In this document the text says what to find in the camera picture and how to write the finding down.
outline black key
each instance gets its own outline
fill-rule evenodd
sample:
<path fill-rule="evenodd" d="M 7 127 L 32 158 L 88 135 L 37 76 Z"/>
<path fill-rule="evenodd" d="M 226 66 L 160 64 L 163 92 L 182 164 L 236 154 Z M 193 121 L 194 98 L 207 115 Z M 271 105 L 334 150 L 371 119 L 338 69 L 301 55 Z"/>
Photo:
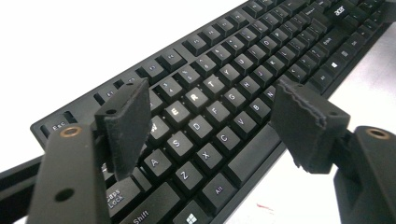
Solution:
<path fill-rule="evenodd" d="M 247 48 L 247 45 L 240 41 L 236 36 L 226 40 L 222 46 L 226 48 L 234 57 L 241 54 Z"/>
<path fill-rule="evenodd" d="M 231 13 L 229 17 L 227 17 L 229 21 L 236 27 L 237 30 L 248 24 L 248 20 L 238 11 L 234 11 Z"/>
<path fill-rule="evenodd" d="M 234 196 L 236 188 L 222 175 L 217 174 L 203 188 L 200 198 L 215 215 Z"/>
<path fill-rule="evenodd" d="M 275 79 L 270 71 L 267 68 L 260 65 L 253 73 L 250 75 L 253 80 L 257 82 L 263 89 L 267 88 Z"/>
<path fill-rule="evenodd" d="M 241 54 L 232 61 L 233 67 L 243 76 L 254 69 L 254 63 L 245 55 Z"/>
<path fill-rule="evenodd" d="M 221 20 L 217 21 L 216 24 L 214 25 L 214 27 L 224 37 L 227 37 L 236 31 L 236 27 L 226 19 L 221 19 Z"/>
<path fill-rule="evenodd" d="M 187 206 L 173 219 L 173 223 L 203 223 L 207 224 L 212 220 L 204 210 L 202 210 L 201 206 L 197 204 L 195 200 L 191 201 Z"/>
<path fill-rule="evenodd" d="M 159 149 L 147 156 L 142 166 L 154 181 L 159 181 L 169 175 L 173 168 L 172 162 Z"/>
<path fill-rule="evenodd" d="M 257 98 L 247 108 L 247 113 L 258 124 L 264 124 L 269 118 L 271 109 L 261 99 Z"/>
<path fill-rule="evenodd" d="M 145 201 L 139 204 L 121 224 L 159 223 L 169 217 L 181 203 L 180 197 L 168 183 L 161 184 Z"/>
<path fill-rule="evenodd" d="M 265 63 L 264 67 L 268 68 L 276 77 L 280 76 L 286 69 L 286 65 L 282 63 L 275 55 L 271 56 Z"/>
<path fill-rule="evenodd" d="M 207 53 L 207 56 L 209 56 L 209 58 L 212 59 L 219 67 L 224 66 L 233 59 L 233 55 L 231 55 L 231 53 L 222 45 L 215 46 Z"/>
<path fill-rule="evenodd" d="M 251 77 L 245 77 L 244 79 L 242 79 L 238 83 L 237 89 L 249 101 L 253 100 L 253 98 L 255 98 L 259 94 L 259 92 L 261 90 L 260 86 Z"/>
<path fill-rule="evenodd" d="M 172 77 L 162 81 L 156 90 L 168 104 L 174 102 L 183 93 L 183 88 Z"/>
<path fill-rule="evenodd" d="M 148 140 L 152 145 L 157 147 L 168 137 L 171 130 L 158 115 L 151 119 L 151 123 L 151 133 L 148 136 Z"/>
<path fill-rule="evenodd" d="M 332 84 L 332 76 L 326 70 L 320 68 L 308 81 L 322 94 Z"/>
<path fill-rule="evenodd" d="M 168 75 L 165 69 L 155 60 L 149 61 L 136 71 L 141 77 L 147 77 L 152 85 Z"/>
<path fill-rule="evenodd" d="M 159 61 L 168 70 L 168 72 L 174 72 L 183 64 L 186 63 L 174 49 L 169 49 L 165 53 L 161 54 Z"/>
<path fill-rule="evenodd" d="M 206 42 L 198 35 L 190 36 L 183 44 L 194 56 L 204 53 L 209 48 Z"/>
<path fill-rule="evenodd" d="M 213 132 L 212 126 L 201 115 L 190 121 L 186 130 L 198 145 L 204 144 Z"/>
<path fill-rule="evenodd" d="M 164 115 L 175 129 L 180 129 L 189 121 L 191 113 L 180 101 L 176 101 L 166 107 Z"/>
<path fill-rule="evenodd" d="M 221 166 L 222 160 L 221 154 L 210 143 L 206 144 L 195 154 L 195 161 L 207 175 L 217 171 Z"/>
<path fill-rule="evenodd" d="M 213 143 L 224 155 L 231 156 L 242 142 L 238 135 L 236 135 L 229 127 L 225 127 L 216 135 Z"/>
<path fill-rule="evenodd" d="M 269 107 L 272 107 L 274 104 L 275 94 L 275 87 L 270 86 L 260 95 L 260 99 L 262 99 Z"/>
<path fill-rule="evenodd" d="M 190 196 L 201 186 L 204 177 L 197 168 L 188 161 L 175 172 L 174 180 L 181 188 L 181 191 Z"/>
<path fill-rule="evenodd" d="M 225 174 L 237 187 L 242 187 L 262 162 L 279 144 L 280 139 L 269 125 L 256 136 L 226 166 Z"/>
<path fill-rule="evenodd" d="M 244 107 L 247 99 L 236 88 L 232 88 L 224 93 L 222 102 L 233 114 L 236 114 Z"/>
<path fill-rule="evenodd" d="M 259 38 L 248 28 L 243 29 L 237 36 L 247 45 L 247 47 L 251 47 L 259 40 Z"/>
<path fill-rule="evenodd" d="M 189 65 L 179 71 L 175 75 L 175 78 L 178 80 L 178 83 L 187 90 L 191 90 L 201 81 L 200 75 Z"/>
<path fill-rule="evenodd" d="M 280 46 L 269 36 L 263 38 L 258 44 L 268 55 L 274 54 Z"/>
<path fill-rule="evenodd" d="M 245 55 L 255 64 L 261 64 L 268 55 L 259 46 L 253 45 L 245 52 Z"/>
<path fill-rule="evenodd" d="M 166 151 L 179 163 L 186 160 L 193 152 L 194 145 L 186 135 L 178 131 L 166 142 Z"/>
<path fill-rule="evenodd" d="M 215 100 L 225 90 L 224 84 L 214 75 L 203 81 L 202 89 L 209 98 Z"/>
<path fill-rule="evenodd" d="M 206 27 L 201 33 L 200 37 L 209 45 L 214 46 L 218 44 L 224 37 L 213 26 Z"/>
<path fill-rule="evenodd" d="M 230 64 L 226 64 L 218 72 L 218 77 L 224 85 L 232 87 L 239 79 L 241 75 L 237 72 Z"/>
<path fill-rule="evenodd" d="M 208 77 L 218 70 L 218 66 L 207 55 L 203 55 L 192 64 L 192 67 L 202 76 Z"/>
<path fill-rule="evenodd" d="M 116 93 L 116 91 L 117 88 L 115 86 L 109 85 L 99 90 L 99 92 L 97 92 L 93 96 L 93 98 L 95 98 L 95 100 L 99 103 L 99 105 L 103 105 L 105 102 L 108 101 L 108 99 L 110 99 L 110 97 L 114 95 L 114 93 Z"/>
<path fill-rule="evenodd" d="M 260 21 L 266 25 L 270 31 L 275 30 L 280 25 L 279 20 L 277 20 L 271 13 L 265 14 Z"/>
<path fill-rule="evenodd" d="M 152 187 L 138 167 L 134 168 L 134 171 L 132 172 L 132 179 L 134 179 L 134 181 L 136 181 L 140 188 L 145 192 L 149 191 Z"/>
<path fill-rule="evenodd" d="M 185 102 L 189 109 L 195 114 L 199 114 L 205 105 L 209 102 L 209 99 L 201 92 L 198 88 L 194 88 L 187 92 L 185 95 Z"/>
<path fill-rule="evenodd" d="M 256 34 L 256 36 L 261 39 L 263 37 L 265 37 L 270 30 L 268 29 L 268 27 L 266 25 L 264 25 L 264 23 L 260 22 L 260 21 L 255 21 L 253 22 L 253 24 L 251 24 L 249 26 L 249 29 L 251 31 L 253 31 L 254 34 Z"/>
<path fill-rule="evenodd" d="M 206 108 L 205 116 L 214 127 L 222 127 L 230 116 L 230 111 L 219 101 L 216 101 Z"/>
<path fill-rule="evenodd" d="M 258 126 L 257 123 L 243 111 L 233 119 L 231 127 L 242 139 L 247 140 Z"/>
<path fill-rule="evenodd" d="M 255 19 L 259 18 L 265 12 L 265 9 L 255 2 L 248 2 L 243 9 Z"/>
<path fill-rule="evenodd" d="M 163 110 L 165 103 L 154 91 L 149 91 L 149 106 L 151 115 L 157 115 Z"/>
<path fill-rule="evenodd" d="M 130 178 L 116 182 L 108 190 L 106 190 L 106 201 L 108 212 L 112 219 L 120 218 L 122 210 L 125 211 L 126 206 L 138 199 L 140 188 Z"/>
<path fill-rule="evenodd" d="M 298 83 L 304 83 L 308 78 L 307 73 L 296 63 L 286 71 L 285 75 Z"/>

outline keyboard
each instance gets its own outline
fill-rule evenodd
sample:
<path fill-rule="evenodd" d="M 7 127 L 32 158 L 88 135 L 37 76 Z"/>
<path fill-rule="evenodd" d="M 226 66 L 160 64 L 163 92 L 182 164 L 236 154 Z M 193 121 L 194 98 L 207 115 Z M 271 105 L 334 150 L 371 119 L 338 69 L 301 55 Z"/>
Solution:
<path fill-rule="evenodd" d="M 103 167 L 115 223 L 222 223 L 285 146 L 270 117 L 280 79 L 329 97 L 384 32 L 378 0 L 256 0 L 159 50 L 31 127 L 42 147 L 139 78 L 152 130 L 131 178 Z"/>

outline function key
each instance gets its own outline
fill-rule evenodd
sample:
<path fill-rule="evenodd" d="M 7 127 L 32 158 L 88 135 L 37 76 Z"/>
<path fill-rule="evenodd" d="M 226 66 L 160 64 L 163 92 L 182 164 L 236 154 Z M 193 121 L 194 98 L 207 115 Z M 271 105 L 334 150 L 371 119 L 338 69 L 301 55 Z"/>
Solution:
<path fill-rule="evenodd" d="M 186 60 L 184 60 L 174 49 L 169 49 L 165 53 L 161 54 L 158 60 L 169 72 L 177 70 L 186 63 Z"/>
<path fill-rule="evenodd" d="M 221 19 L 216 22 L 214 27 L 224 36 L 227 37 L 236 31 L 236 27 L 226 19 Z"/>
<path fill-rule="evenodd" d="M 190 36 L 184 43 L 186 47 L 194 56 L 202 54 L 209 48 L 206 42 L 198 35 Z"/>
<path fill-rule="evenodd" d="M 236 29 L 241 29 L 242 27 L 248 25 L 248 20 L 238 11 L 234 11 L 231 13 L 229 17 L 227 17 L 229 21 L 236 26 Z"/>
<path fill-rule="evenodd" d="M 168 72 L 163 69 L 155 60 L 145 63 L 136 72 L 141 77 L 147 77 L 149 84 L 154 84 L 168 75 Z"/>

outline keycap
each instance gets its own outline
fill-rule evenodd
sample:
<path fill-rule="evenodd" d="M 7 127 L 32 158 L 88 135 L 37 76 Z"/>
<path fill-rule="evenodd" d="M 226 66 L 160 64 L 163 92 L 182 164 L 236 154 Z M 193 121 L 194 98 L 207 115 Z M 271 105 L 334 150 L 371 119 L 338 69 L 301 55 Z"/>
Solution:
<path fill-rule="evenodd" d="M 116 182 L 106 190 L 106 202 L 110 217 L 112 219 L 120 217 L 126 210 L 126 206 L 138 199 L 139 195 L 140 188 L 131 178 Z"/>
<path fill-rule="evenodd" d="M 186 160 L 195 149 L 195 145 L 182 131 L 170 137 L 165 146 L 166 151 L 179 163 Z"/>
<path fill-rule="evenodd" d="M 181 212 L 173 219 L 173 223 L 209 223 L 212 220 L 195 200 L 192 200 Z"/>
<path fill-rule="evenodd" d="M 256 136 L 226 166 L 225 174 L 233 183 L 242 187 L 262 162 L 279 144 L 275 130 L 265 125 Z"/>
<path fill-rule="evenodd" d="M 181 198 L 165 182 L 152 192 L 145 201 L 139 204 L 121 224 L 162 222 L 175 211 L 180 203 Z"/>
<path fill-rule="evenodd" d="M 213 143 L 224 155 L 231 156 L 242 142 L 229 127 L 225 127 L 216 134 Z"/>
<path fill-rule="evenodd" d="M 171 173 L 173 166 L 172 162 L 159 149 L 153 151 L 142 163 L 142 167 L 154 181 L 166 177 Z"/>
<path fill-rule="evenodd" d="M 230 117 L 230 111 L 219 101 L 216 101 L 206 108 L 205 116 L 214 127 L 222 127 Z"/>
<path fill-rule="evenodd" d="M 215 215 L 228 201 L 230 201 L 235 193 L 236 188 L 234 188 L 222 174 L 217 174 L 202 189 L 200 198 Z"/>
<path fill-rule="evenodd" d="M 197 168 L 187 161 L 174 173 L 174 180 L 181 191 L 186 195 L 192 195 L 203 184 L 204 177 Z"/>

